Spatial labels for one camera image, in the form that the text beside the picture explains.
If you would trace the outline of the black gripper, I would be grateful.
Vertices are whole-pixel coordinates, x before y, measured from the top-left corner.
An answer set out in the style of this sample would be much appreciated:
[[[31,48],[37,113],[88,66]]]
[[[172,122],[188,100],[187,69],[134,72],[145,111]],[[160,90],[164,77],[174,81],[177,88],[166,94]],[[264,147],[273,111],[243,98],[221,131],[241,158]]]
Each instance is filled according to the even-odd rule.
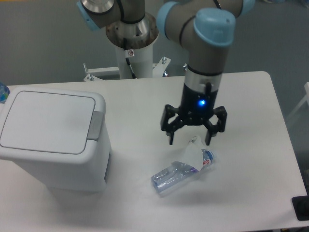
[[[202,125],[207,129],[205,137],[206,145],[210,145],[212,137],[218,132],[225,131],[227,111],[224,106],[213,109],[218,90],[208,92],[197,92],[189,88],[186,84],[183,86],[181,104],[175,108],[169,104],[165,105],[160,121],[161,130],[169,137],[169,144],[173,144],[174,133],[187,125]],[[212,124],[210,118],[216,116],[217,123]]]

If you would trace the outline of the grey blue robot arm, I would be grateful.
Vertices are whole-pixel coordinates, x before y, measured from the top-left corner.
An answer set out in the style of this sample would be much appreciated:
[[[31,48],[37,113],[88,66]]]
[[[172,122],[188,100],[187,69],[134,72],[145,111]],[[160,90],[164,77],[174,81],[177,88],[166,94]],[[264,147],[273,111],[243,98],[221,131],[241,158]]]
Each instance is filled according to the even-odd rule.
[[[236,18],[250,11],[253,0],[167,1],[153,17],[142,0],[80,0],[77,7],[91,30],[104,28],[119,50],[120,77],[153,77],[152,56],[142,56],[158,35],[189,53],[179,107],[166,105],[160,126],[169,138],[183,126],[205,126],[205,143],[225,130],[227,112],[215,107]]]

